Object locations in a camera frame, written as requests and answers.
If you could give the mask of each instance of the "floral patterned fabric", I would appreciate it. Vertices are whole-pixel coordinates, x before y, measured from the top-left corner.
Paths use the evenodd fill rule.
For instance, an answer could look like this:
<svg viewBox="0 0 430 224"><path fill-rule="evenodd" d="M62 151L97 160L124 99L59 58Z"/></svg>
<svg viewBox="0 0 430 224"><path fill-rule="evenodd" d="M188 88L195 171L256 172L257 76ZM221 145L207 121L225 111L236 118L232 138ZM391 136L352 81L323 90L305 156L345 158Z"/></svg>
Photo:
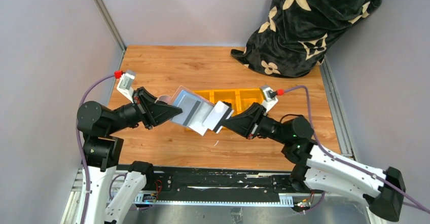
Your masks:
<svg viewBox="0 0 430 224"><path fill-rule="evenodd" d="M327 49L368 17L382 0L272 0L267 21L245 51L231 55L258 73L300 77L324 61Z"/></svg>

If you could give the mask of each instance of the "wall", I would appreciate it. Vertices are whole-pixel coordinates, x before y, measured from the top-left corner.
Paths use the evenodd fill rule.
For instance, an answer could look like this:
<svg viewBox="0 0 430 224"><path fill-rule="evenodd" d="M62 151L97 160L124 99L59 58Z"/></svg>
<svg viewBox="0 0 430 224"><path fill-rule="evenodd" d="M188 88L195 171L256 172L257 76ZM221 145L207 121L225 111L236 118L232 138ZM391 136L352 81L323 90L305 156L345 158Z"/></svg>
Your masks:
<svg viewBox="0 0 430 224"><path fill-rule="evenodd" d="M328 53L360 161L399 168L430 207L430 0L383 0ZM404 207L399 223L428 223Z"/></svg>
<svg viewBox="0 0 430 224"><path fill-rule="evenodd" d="M271 0L103 0L128 45L244 46Z"/></svg>
<svg viewBox="0 0 430 224"><path fill-rule="evenodd" d="M0 0L1 223L59 223L79 101L121 59L93 0ZM106 103L113 80L91 99Z"/></svg>

